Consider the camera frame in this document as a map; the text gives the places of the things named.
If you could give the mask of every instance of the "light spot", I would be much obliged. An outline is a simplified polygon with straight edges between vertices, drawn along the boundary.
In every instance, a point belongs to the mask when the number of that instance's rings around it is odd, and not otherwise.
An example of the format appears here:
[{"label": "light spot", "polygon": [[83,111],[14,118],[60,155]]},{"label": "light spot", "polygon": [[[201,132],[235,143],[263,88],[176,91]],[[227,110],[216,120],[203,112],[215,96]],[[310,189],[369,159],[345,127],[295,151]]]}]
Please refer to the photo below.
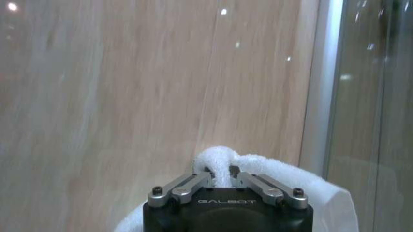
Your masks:
[{"label": "light spot", "polygon": [[385,8],[381,8],[381,10],[378,11],[378,15],[377,18],[379,18],[382,16],[382,13],[385,12]]},{"label": "light spot", "polygon": [[10,10],[10,11],[17,11],[17,5],[13,3],[13,2],[9,2],[6,4],[6,8]]},{"label": "light spot", "polygon": [[342,74],[340,77],[339,77],[339,80],[340,80],[340,81],[347,81],[347,80],[350,80],[350,79],[351,79],[351,75],[347,74],[347,73],[346,73],[346,74]]},{"label": "light spot", "polygon": [[367,50],[373,50],[373,49],[374,49],[374,43],[369,43]]}]

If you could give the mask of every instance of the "glass panel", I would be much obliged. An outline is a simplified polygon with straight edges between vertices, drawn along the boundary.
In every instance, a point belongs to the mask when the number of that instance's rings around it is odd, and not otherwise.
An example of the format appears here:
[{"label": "glass panel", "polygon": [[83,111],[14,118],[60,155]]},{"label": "glass panel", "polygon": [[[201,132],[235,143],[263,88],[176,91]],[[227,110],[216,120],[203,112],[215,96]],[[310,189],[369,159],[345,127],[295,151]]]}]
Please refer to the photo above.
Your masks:
[{"label": "glass panel", "polygon": [[361,231],[410,231],[413,2],[347,1],[327,179],[347,188]]}]

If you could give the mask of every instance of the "screw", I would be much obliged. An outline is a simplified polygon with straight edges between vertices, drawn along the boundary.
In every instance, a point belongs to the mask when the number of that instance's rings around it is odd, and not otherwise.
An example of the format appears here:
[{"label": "screw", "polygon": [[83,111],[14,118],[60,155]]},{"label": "screw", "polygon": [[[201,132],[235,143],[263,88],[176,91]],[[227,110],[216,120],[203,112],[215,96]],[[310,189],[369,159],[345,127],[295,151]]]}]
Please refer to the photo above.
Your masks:
[{"label": "screw", "polygon": [[294,197],[302,197],[303,196],[303,190],[300,188],[292,189],[292,196]]},{"label": "screw", "polygon": [[161,187],[160,186],[155,186],[152,188],[152,195],[160,195],[161,194]]}]

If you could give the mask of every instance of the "wood grain panel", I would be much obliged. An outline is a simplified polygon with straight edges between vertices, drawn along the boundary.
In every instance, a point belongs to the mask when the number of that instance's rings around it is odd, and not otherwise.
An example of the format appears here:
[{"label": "wood grain panel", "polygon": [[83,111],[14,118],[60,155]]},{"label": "wood grain panel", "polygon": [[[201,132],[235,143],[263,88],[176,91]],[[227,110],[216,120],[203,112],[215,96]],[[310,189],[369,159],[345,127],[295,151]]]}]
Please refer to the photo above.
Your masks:
[{"label": "wood grain panel", "polygon": [[0,231],[111,231],[210,145],[298,163],[316,0],[0,3]]},{"label": "wood grain panel", "polygon": [[196,151],[227,145],[296,165],[318,1],[219,7]]}]

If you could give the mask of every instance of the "white towel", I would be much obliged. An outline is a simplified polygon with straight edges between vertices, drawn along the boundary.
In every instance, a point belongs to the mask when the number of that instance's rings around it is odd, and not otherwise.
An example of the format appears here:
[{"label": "white towel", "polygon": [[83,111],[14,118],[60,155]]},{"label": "white towel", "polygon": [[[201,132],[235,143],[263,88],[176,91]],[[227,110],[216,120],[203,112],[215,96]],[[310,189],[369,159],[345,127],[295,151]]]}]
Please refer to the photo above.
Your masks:
[{"label": "white towel", "polygon": [[[314,209],[312,231],[357,232],[358,223],[351,195],[347,190],[326,182],[312,173],[274,159],[258,155],[243,155],[224,146],[206,149],[193,160],[193,172],[207,167],[215,174],[215,187],[230,187],[228,166],[242,172],[266,174],[290,188],[303,189]],[[141,232],[141,205],[129,213],[115,228],[116,232]]]}]

